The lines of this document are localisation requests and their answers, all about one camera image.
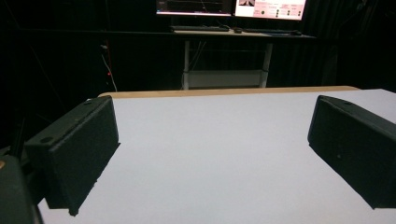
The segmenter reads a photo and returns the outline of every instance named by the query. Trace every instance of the white surface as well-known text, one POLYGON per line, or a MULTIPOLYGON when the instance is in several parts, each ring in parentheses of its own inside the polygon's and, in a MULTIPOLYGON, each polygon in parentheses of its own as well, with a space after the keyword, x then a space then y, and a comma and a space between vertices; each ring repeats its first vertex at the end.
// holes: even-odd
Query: white surface
POLYGON ((396 94, 340 91, 115 99, 121 145, 76 217, 46 223, 395 223, 306 140, 319 94, 396 121, 396 94))

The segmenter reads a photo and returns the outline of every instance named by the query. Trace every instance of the desk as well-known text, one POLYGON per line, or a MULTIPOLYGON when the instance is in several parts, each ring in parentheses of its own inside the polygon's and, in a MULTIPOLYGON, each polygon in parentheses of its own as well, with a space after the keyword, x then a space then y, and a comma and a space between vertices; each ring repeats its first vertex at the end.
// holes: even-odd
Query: desk
MULTIPOLYGON (((289 34, 254 34, 254 33, 245 33, 242 32, 242 34, 236 34, 232 30, 229 32, 213 32, 213 31, 175 31, 177 35, 209 35, 209 36, 234 36, 234 37, 258 37, 258 38, 268 38, 268 37, 280 37, 280 38, 293 38, 293 39, 315 39, 313 36, 308 36, 308 35, 289 35, 289 34)), ((190 70, 190 40, 185 40, 184 44, 184 69, 183 69, 183 89, 188 90, 191 85, 191 70, 190 70)), ((218 86, 221 82, 222 77, 225 75, 233 75, 235 77, 235 80, 228 80, 226 83, 228 83, 227 86, 233 85, 233 83, 238 83, 239 86, 244 86, 248 85, 249 81, 246 81, 244 77, 251 75, 254 77, 258 77, 258 82, 257 85, 259 87, 265 88, 267 84, 267 78, 268 78, 268 73, 270 69, 270 62, 271 62, 271 56, 272 56, 272 51, 273 51, 273 43, 268 42, 266 43, 265 51, 264 51, 264 60, 262 63, 262 68, 260 70, 245 70, 245 71, 200 71, 200 72, 195 72, 196 74, 196 82, 197 83, 203 83, 202 79, 200 78, 203 74, 210 74, 211 80, 207 81, 207 83, 210 83, 210 85, 213 87, 213 85, 216 87, 218 86)))
POLYGON ((371 209, 306 137, 320 94, 392 122, 396 94, 336 88, 111 93, 120 147, 76 217, 49 210, 44 201, 43 218, 57 224, 394 223, 396 210, 371 209))

